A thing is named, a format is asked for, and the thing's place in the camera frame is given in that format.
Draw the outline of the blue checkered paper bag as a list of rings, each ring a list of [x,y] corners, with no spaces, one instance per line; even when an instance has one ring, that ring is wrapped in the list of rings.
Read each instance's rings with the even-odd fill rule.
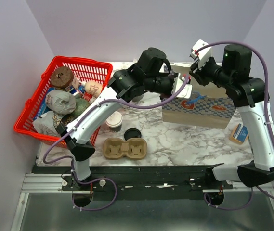
[[[224,88],[213,83],[199,85],[191,77],[191,98],[175,98],[162,106],[164,122],[190,126],[225,129],[235,113],[233,101],[226,95]]]

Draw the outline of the black plastic cup lid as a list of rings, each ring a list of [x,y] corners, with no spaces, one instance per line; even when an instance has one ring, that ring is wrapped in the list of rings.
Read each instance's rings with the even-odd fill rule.
[[[127,141],[131,138],[141,138],[142,134],[137,128],[130,128],[125,131],[124,139]]]

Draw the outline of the white plastic cup lid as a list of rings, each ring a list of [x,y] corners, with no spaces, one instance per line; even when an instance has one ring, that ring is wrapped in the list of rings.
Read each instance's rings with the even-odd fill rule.
[[[106,119],[106,124],[109,125],[115,125],[115,124],[119,124],[119,123],[122,123],[123,121],[123,116],[120,112],[118,111],[115,111],[111,116],[109,116],[107,119]]]

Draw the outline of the black paper coffee cup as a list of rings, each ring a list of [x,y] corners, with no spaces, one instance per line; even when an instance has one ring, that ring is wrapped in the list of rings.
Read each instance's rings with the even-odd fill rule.
[[[108,127],[112,132],[119,132],[122,129],[122,124],[121,123],[115,124],[115,125],[109,124]]]

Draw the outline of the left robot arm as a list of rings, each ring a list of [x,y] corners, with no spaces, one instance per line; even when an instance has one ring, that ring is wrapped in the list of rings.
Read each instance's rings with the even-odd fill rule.
[[[160,72],[164,64],[170,71],[171,65],[163,51],[153,47],[144,50],[138,62],[113,74],[98,98],[77,119],[56,128],[73,155],[73,185],[77,189],[89,186],[89,158],[95,152],[90,137],[100,125],[121,108],[123,102],[129,103],[147,91],[171,94],[174,81],[168,72]]]

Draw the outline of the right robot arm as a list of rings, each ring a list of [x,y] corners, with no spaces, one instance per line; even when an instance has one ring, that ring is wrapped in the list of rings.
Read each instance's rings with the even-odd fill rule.
[[[241,182],[250,188],[260,186],[274,181],[274,123],[270,115],[267,67],[259,58],[264,79],[251,77],[252,55],[260,57],[260,54],[248,45],[231,41],[223,42],[222,64],[218,65],[212,56],[212,47],[218,44],[198,40],[191,49],[194,63],[189,73],[202,86],[213,83],[226,90],[248,129],[253,160],[238,166],[212,166],[207,169],[204,183],[211,189],[225,180]]]

